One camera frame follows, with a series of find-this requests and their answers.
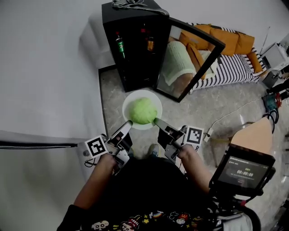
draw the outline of glass door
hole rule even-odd
[[[191,26],[170,18],[171,31],[154,89],[180,102],[202,78],[216,72],[225,44],[210,35],[210,25]]]

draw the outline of striped sofa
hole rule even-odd
[[[217,27],[213,25],[211,25],[211,27],[222,29],[224,31],[236,32],[232,29]],[[259,73],[254,73],[253,66],[247,55],[233,55],[232,57],[227,55],[220,55],[218,57],[217,74],[212,78],[204,80],[200,79],[190,91],[190,93],[192,93],[194,90],[201,88],[208,88],[231,83],[258,82],[260,74],[266,71],[266,67],[262,62],[262,58],[254,47],[252,48],[252,52],[256,53],[263,71]]]

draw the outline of white bowl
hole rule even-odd
[[[135,91],[131,94],[129,94],[125,101],[122,104],[122,115],[123,118],[125,119],[125,121],[131,120],[131,116],[130,116],[130,105],[133,101],[139,99],[139,98],[149,98],[152,103],[155,105],[158,113],[157,113],[157,118],[161,118],[162,117],[162,112],[163,112],[163,107],[162,107],[162,103],[159,100],[159,98],[152,92],[147,91],[147,90],[138,90]],[[153,126],[155,126],[155,123],[151,123],[151,124],[146,124],[146,125],[140,125],[138,123],[133,122],[132,127],[138,130],[147,130],[152,128]]]

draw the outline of gray floor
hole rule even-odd
[[[125,97],[130,93],[124,92],[117,70],[102,73],[101,84],[107,129],[111,135],[125,122],[121,108]],[[226,138],[240,130],[242,124],[259,120],[265,112],[260,99],[264,94],[265,87],[260,83],[237,83],[197,90],[187,95],[181,103],[156,93],[163,105],[162,120],[175,128],[191,125],[207,131],[216,120],[233,112],[215,123],[213,126],[215,138]],[[234,112],[243,105],[245,105],[243,108]],[[272,154],[276,159],[276,174],[265,186],[264,194],[248,203],[248,207],[254,209],[260,217],[264,230],[268,230],[275,222],[275,215],[289,191],[289,179],[284,177],[284,174],[289,174],[289,169],[286,169],[285,165],[289,162],[289,158],[284,151],[286,147],[289,148],[289,142],[284,139],[284,135],[289,131],[288,115],[289,107],[283,102],[280,120],[273,137]],[[142,158],[150,144],[157,143],[158,128],[155,126],[145,131],[132,129],[130,135],[135,155]],[[202,149],[198,153],[214,172],[215,163],[220,162],[224,150],[225,144],[216,146],[208,142],[202,144]]]

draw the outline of forearm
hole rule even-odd
[[[209,182],[212,174],[205,166],[199,154],[190,145],[182,148],[178,155],[190,179],[205,193],[209,193]]]
[[[86,182],[77,198],[74,205],[80,208],[89,209],[102,196],[113,171],[113,161],[107,161],[107,158],[102,157],[94,168],[89,180]]]

